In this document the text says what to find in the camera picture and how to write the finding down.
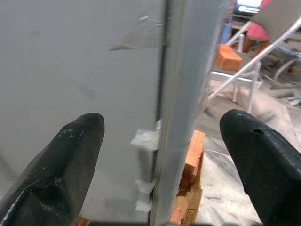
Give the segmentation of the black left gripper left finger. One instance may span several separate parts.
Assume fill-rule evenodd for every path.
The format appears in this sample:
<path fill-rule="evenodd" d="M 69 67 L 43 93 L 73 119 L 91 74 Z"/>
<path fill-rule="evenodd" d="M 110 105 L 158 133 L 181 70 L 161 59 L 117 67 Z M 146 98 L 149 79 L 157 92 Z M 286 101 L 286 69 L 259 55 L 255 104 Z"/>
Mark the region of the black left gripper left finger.
<path fill-rule="evenodd" d="M 104 133 L 99 113 L 84 114 L 63 126 L 0 200 L 0 226 L 73 226 Z"/>

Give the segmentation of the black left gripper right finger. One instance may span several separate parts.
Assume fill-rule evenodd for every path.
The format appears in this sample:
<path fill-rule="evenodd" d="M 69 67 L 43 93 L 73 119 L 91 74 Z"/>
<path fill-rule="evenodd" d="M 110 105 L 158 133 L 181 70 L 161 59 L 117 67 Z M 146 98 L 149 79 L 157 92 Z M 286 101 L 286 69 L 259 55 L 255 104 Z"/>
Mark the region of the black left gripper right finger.
<path fill-rule="evenodd" d="M 222 139 L 264 226 L 301 226 L 301 153 L 251 114 L 220 119 Z"/>

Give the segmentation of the grey white fridge door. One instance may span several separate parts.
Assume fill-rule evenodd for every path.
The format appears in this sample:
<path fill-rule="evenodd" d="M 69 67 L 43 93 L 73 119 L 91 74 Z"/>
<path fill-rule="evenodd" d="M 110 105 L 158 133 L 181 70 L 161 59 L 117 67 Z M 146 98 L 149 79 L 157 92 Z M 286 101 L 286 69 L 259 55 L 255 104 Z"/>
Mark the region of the grey white fridge door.
<path fill-rule="evenodd" d="M 156 121 L 159 46 L 109 51 L 162 0 L 0 0 L 0 199 L 61 127 L 100 113 L 105 136 L 81 210 L 144 222 L 135 181 L 147 156 L 130 144 Z"/>

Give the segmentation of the grey white fridge body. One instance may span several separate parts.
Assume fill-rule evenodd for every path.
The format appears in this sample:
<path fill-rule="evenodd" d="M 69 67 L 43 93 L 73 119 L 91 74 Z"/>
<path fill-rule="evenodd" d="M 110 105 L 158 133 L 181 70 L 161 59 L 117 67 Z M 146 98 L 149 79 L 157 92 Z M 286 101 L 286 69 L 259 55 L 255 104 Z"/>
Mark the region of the grey white fridge body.
<path fill-rule="evenodd" d="M 150 226 L 169 221 L 229 5 L 230 0 L 167 0 L 161 130 Z"/>

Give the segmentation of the orange clay brick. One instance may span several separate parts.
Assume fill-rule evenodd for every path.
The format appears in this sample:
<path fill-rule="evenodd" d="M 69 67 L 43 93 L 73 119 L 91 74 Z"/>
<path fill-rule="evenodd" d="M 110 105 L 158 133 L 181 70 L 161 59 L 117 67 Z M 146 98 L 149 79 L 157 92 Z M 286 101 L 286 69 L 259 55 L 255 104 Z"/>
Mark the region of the orange clay brick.
<path fill-rule="evenodd" d="M 73 226 L 90 226 L 91 221 L 87 218 L 79 217 Z"/>
<path fill-rule="evenodd" d="M 176 206 L 175 205 L 172 209 L 169 222 L 180 225 L 184 220 L 186 209 L 187 209 L 186 205 L 184 205 L 184 206 Z"/>
<path fill-rule="evenodd" d="M 188 152 L 186 155 L 184 170 L 180 181 L 180 188 L 187 189 L 192 184 L 197 176 L 198 168 L 203 151 L 203 142 L 205 139 L 205 133 L 199 130 L 194 130 Z"/>
<path fill-rule="evenodd" d="M 238 71 L 242 63 L 242 58 L 228 45 L 219 46 L 216 65 L 223 70 Z"/>

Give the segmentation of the brown flat cardboard sheet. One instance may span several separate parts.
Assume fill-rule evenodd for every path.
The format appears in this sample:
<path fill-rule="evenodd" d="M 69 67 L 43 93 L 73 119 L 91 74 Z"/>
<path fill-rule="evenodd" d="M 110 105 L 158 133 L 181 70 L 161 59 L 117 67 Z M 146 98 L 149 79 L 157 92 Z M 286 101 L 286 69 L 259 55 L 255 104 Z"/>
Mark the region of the brown flat cardboard sheet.
<path fill-rule="evenodd" d="M 189 226 L 196 222 L 203 190 L 199 183 L 191 186 L 189 191 L 180 192 L 175 200 L 175 205 L 183 209 L 180 226 Z"/>

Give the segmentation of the white tape piece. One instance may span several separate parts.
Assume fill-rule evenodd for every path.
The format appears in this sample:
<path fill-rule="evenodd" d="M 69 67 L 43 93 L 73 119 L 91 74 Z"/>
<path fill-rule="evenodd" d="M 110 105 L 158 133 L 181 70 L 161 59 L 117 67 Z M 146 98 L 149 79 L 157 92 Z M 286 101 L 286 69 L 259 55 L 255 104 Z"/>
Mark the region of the white tape piece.
<path fill-rule="evenodd" d="M 155 186 L 155 182 L 147 182 L 144 180 L 136 180 L 135 184 L 138 192 L 142 194 L 150 194 Z"/>
<path fill-rule="evenodd" d="M 140 200 L 137 200 L 136 203 L 135 203 L 135 209 L 137 211 L 150 212 L 151 208 L 152 208 L 151 203 L 144 203 Z"/>
<path fill-rule="evenodd" d="M 162 120 L 159 120 L 155 130 L 138 129 L 130 144 L 146 151 L 156 151 L 160 142 L 161 126 Z"/>

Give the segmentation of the white folding chair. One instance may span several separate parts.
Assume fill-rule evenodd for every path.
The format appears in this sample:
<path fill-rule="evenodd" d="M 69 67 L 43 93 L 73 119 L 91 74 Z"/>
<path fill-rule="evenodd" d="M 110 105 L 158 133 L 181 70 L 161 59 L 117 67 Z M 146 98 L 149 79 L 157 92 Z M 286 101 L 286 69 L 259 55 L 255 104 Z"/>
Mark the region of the white folding chair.
<path fill-rule="evenodd" d="M 284 40 L 290 37 L 301 27 L 301 0 L 273 0 L 256 15 L 250 18 L 244 26 L 226 43 L 230 47 L 237 39 L 242 40 L 242 34 L 251 23 L 261 26 L 268 34 L 270 44 L 253 59 L 247 54 L 237 51 L 243 58 L 242 65 L 237 72 L 221 69 L 216 66 L 211 72 L 211 79 L 222 81 L 223 84 L 209 97 L 209 103 L 217 97 L 227 86 L 233 85 L 233 97 L 236 97 L 238 87 L 248 87 L 249 99 L 246 111 L 250 112 L 253 104 L 255 91 L 259 88 L 258 81 L 261 67 L 261 60 L 276 49 Z"/>

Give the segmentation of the child in pink dress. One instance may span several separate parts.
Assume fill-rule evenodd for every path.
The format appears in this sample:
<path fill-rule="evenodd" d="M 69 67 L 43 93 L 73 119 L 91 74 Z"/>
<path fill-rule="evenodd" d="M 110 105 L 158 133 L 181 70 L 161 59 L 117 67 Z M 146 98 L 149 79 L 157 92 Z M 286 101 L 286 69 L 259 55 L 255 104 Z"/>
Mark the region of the child in pink dress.
<path fill-rule="evenodd" d="M 260 25 L 251 22 L 250 26 L 247 28 L 245 41 L 269 43 L 269 35 Z"/>

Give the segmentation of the clear tape strip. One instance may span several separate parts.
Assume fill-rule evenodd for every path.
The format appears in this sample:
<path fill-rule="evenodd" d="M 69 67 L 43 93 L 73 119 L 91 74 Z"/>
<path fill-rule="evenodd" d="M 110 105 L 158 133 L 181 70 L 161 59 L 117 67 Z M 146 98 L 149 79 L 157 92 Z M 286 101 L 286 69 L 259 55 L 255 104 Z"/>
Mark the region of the clear tape strip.
<path fill-rule="evenodd" d="M 109 51 L 131 50 L 137 48 L 157 48 L 160 45 L 163 22 L 160 19 L 143 15 L 137 19 L 135 28 L 122 38 L 119 45 Z"/>

